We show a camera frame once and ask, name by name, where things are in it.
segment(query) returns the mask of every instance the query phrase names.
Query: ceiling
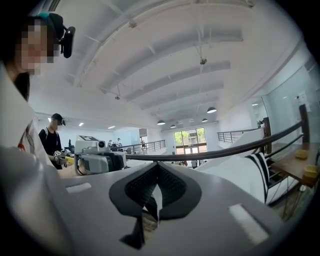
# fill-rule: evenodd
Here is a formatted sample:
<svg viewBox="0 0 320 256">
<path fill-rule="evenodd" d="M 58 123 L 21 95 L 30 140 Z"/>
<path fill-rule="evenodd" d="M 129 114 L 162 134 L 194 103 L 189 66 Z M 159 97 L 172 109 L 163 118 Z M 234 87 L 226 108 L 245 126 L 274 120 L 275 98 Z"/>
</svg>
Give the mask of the ceiling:
<svg viewBox="0 0 320 256">
<path fill-rule="evenodd" d="M 52 114 L 45 114 L 45 113 L 35 113 L 35 117 L 40 122 L 47 122 L 49 124 L 48 118 L 50 118 Z M 101 130 L 101 131 L 107 131 L 107 132 L 114 132 L 118 129 L 123 128 L 123 126 L 116 126 L 114 128 L 108 129 L 109 127 L 114 126 L 114 124 L 105 123 L 101 121 L 91 121 L 86 119 L 79 119 L 79 118 L 72 118 L 63 116 L 63 120 L 65 121 L 65 125 L 68 128 L 75 128 L 75 129 L 84 129 L 84 130 Z"/>
<path fill-rule="evenodd" d="M 301 40 L 266 0 L 60 0 L 55 11 L 76 27 L 73 53 L 35 78 L 31 106 L 42 109 L 40 99 L 48 104 L 42 96 L 54 87 L 66 113 L 93 109 L 88 119 L 131 127 L 216 121 L 262 87 Z M 91 100 L 69 100 L 79 94 Z M 101 100 L 109 105 L 92 106 Z M 209 107 L 217 113 L 207 114 Z"/>
</svg>

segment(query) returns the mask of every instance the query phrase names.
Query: metal railing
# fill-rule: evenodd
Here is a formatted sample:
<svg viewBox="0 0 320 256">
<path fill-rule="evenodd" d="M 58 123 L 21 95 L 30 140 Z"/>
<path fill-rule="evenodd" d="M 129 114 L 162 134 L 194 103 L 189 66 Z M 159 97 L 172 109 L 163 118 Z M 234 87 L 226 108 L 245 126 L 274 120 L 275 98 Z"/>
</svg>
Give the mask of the metal railing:
<svg viewBox="0 0 320 256">
<path fill-rule="evenodd" d="M 235 143 L 244 133 L 255 131 L 262 128 L 255 128 L 255 129 L 247 129 L 247 130 L 233 130 L 233 131 L 221 131 L 218 133 L 218 139 L 220 142 L 227 142 L 227 143 Z"/>
<path fill-rule="evenodd" d="M 140 143 L 135 145 L 111 147 L 111 151 L 126 152 L 127 155 L 148 155 L 151 152 L 163 149 L 166 147 L 165 140 Z"/>
<path fill-rule="evenodd" d="M 134 160 L 144 160 L 144 161 L 167 161 L 167 162 L 175 162 L 175 161 L 186 161 L 186 160 L 204 160 L 204 159 L 214 159 L 214 158 L 222 158 L 222 157 L 228 157 L 231 155 L 236 155 L 239 153 L 247 152 L 250 150 L 256 150 L 258 148 L 263 148 L 264 146 L 275 142 L 284 136 L 287 136 L 288 134 L 292 133 L 293 131 L 297 130 L 298 128 L 302 128 L 303 135 L 299 135 L 297 138 L 295 138 L 293 141 L 289 142 L 288 145 L 291 145 L 296 140 L 300 139 L 302 137 L 303 143 L 310 142 L 310 130 L 309 130 L 309 120 L 308 120 L 308 114 L 306 105 L 299 106 L 301 121 L 294 124 L 293 126 L 280 131 L 274 135 L 267 136 L 263 139 L 240 145 L 240 146 L 234 146 L 218 151 L 209 151 L 209 152 L 203 152 L 203 153 L 194 153 L 194 154 L 176 154 L 176 155 L 127 155 L 127 159 L 134 159 Z M 283 149 L 287 148 L 288 145 L 283 146 L 276 152 L 280 152 Z M 275 153 L 267 155 L 265 158 L 270 158 Z"/>
</svg>

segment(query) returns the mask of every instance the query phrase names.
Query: wooden table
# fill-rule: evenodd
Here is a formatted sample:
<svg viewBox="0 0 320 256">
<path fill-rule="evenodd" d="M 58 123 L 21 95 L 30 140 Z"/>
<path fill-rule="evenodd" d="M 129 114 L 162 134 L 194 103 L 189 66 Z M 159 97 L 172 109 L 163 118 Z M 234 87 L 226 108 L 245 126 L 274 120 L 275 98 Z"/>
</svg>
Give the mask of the wooden table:
<svg viewBox="0 0 320 256">
<path fill-rule="evenodd" d="M 319 152 L 319 147 L 320 143 L 303 143 L 301 145 L 296 144 L 292 152 L 271 164 L 271 168 L 283 173 L 286 176 L 296 179 L 302 185 L 312 188 L 316 184 L 317 179 L 304 176 L 304 167 L 306 165 L 316 164 L 316 157 L 317 153 Z M 297 150 L 308 150 L 309 154 L 307 159 L 297 159 Z"/>
</svg>

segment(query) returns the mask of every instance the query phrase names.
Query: man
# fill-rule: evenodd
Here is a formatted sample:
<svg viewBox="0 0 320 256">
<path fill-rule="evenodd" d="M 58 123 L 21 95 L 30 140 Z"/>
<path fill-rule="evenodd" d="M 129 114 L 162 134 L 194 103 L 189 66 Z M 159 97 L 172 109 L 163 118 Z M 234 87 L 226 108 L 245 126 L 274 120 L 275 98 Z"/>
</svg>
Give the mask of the man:
<svg viewBox="0 0 320 256">
<path fill-rule="evenodd" d="M 198 161 L 197 161 L 197 160 L 192 160 L 192 161 L 191 161 L 191 165 L 192 165 L 192 168 L 193 168 L 193 169 L 197 168 Z"/>
<path fill-rule="evenodd" d="M 39 133 L 44 150 L 57 170 L 61 170 L 62 165 L 66 161 L 66 155 L 61 153 L 62 147 L 59 134 L 56 132 L 58 126 L 62 125 L 66 125 L 64 119 L 60 114 L 55 113 L 51 117 L 49 126 L 42 129 Z"/>
<path fill-rule="evenodd" d="M 121 140 L 120 138 L 117 139 L 117 144 L 116 144 L 117 147 L 122 147 L 120 140 Z"/>
</svg>

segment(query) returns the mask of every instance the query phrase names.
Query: black cap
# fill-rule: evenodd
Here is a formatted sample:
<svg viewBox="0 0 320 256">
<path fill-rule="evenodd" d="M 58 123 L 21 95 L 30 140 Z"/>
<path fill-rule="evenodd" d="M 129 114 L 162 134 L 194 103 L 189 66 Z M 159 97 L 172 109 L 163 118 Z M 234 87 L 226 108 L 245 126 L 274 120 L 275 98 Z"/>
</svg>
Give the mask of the black cap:
<svg viewBox="0 0 320 256">
<path fill-rule="evenodd" d="M 66 125 L 65 120 L 58 113 L 53 114 L 51 118 L 58 121 L 58 126 Z"/>
<path fill-rule="evenodd" d="M 59 41 L 64 36 L 64 18 L 62 18 L 59 14 L 52 12 L 41 12 L 37 15 L 37 17 L 42 18 L 46 23 L 51 27 L 53 33 Z"/>
</svg>

